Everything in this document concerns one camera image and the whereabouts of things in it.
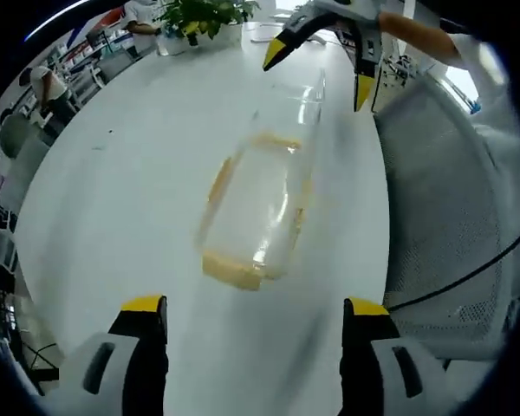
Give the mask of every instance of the potted plant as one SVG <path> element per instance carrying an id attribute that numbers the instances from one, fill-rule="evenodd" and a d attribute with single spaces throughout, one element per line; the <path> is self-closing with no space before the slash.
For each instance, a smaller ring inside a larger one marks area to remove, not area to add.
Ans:
<path id="1" fill-rule="evenodd" d="M 256 1 L 173 0 L 160 20 L 168 39 L 186 39 L 189 45 L 198 46 L 199 38 L 213 40 L 229 25 L 247 22 L 255 9 L 260 9 Z"/>

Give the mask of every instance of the person's arm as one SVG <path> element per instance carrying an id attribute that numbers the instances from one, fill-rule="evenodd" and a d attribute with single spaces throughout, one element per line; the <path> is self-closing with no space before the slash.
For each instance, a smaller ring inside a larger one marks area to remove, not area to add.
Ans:
<path id="1" fill-rule="evenodd" d="M 41 104 L 43 107 L 46 107 L 47 103 L 49 102 L 50 85 L 52 85 L 52 71 L 47 72 L 42 77 Z"/>
<path id="2" fill-rule="evenodd" d="M 442 29 L 428 28 L 422 23 L 386 11 L 382 11 L 378 19 L 382 32 L 405 41 L 445 65 L 464 66 L 452 39 Z"/>
<path id="3" fill-rule="evenodd" d="M 160 28 L 154 28 L 150 24 L 146 23 L 137 23 L 132 20 L 127 24 L 127 30 L 131 33 L 136 33 L 137 35 L 159 35 Z"/>

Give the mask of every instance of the white table surface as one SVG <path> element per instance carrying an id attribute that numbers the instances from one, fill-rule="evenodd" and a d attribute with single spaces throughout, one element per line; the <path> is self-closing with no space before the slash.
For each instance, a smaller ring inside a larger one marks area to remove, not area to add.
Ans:
<path id="1" fill-rule="evenodd" d="M 67 354 L 106 331 L 126 300 L 167 296 L 166 414 L 337 414 L 343 299 L 381 302 L 385 288 L 380 143 L 372 115 L 353 114 L 354 71 L 340 46 L 307 43 L 265 74 L 267 45 L 250 33 L 242 49 L 150 55 L 77 114 L 27 193 L 20 264 Z M 313 198 L 289 275 L 259 292 L 203 276 L 193 239 L 255 94 L 320 68 Z"/>

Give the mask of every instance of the white shirt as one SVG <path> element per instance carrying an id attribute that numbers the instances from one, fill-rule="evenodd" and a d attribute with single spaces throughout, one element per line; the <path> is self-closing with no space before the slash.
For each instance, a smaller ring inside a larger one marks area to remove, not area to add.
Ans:
<path id="1" fill-rule="evenodd" d="M 520 236 L 520 120 L 509 97 L 508 81 L 496 76 L 494 79 L 493 68 L 490 71 L 482 62 L 486 45 L 468 35 L 450 37 L 479 93 L 481 110 L 470 117 L 494 166 L 491 183 L 506 209 L 506 224 L 501 230 L 504 250 Z M 520 291 L 516 287 L 516 279 L 520 278 L 520 245 L 511 255 L 517 268 L 513 288 L 516 296 Z"/>
<path id="2" fill-rule="evenodd" d="M 66 84 L 64 84 L 58 75 L 56 75 L 52 70 L 46 67 L 35 67 L 31 71 L 30 82 L 31 87 L 35 92 L 35 96 L 39 101 L 42 100 L 42 91 L 44 90 L 44 81 L 42 78 L 48 73 L 52 74 L 48 96 L 49 100 L 55 100 L 68 90 Z"/>
<path id="3" fill-rule="evenodd" d="M 154 27 L 153 20 L 157 14 L 157 8 L 150 0 L 131 0 L 123 6 L 125 11 L 124 22 L 127 26 L 129 22 L 146 23 Z M 156 36 L 139 35 L 133 33 L 135 48 L 141 53 L 156 45 Z"/>

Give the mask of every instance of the desk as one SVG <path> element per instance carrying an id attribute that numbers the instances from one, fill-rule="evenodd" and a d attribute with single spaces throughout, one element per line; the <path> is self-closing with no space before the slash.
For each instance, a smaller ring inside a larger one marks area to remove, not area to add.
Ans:
<path id="1" fill-rule="evenodd" d="M 338 45 L 309 43 L 269 73 L 265 43 L 150 55 L 110 82 L 42 162 L 16 229 L 36 309 L 69 354 L 120 305 L 168 299 L 166 414 L 337 414 L 342 301 L 381 302 L 389 218 L 370 113 L 353 114 Z M 244 292 L 202 275 L 195 231 L 266 82 L 327 77 L 313 198 L 289 275 Z"/>

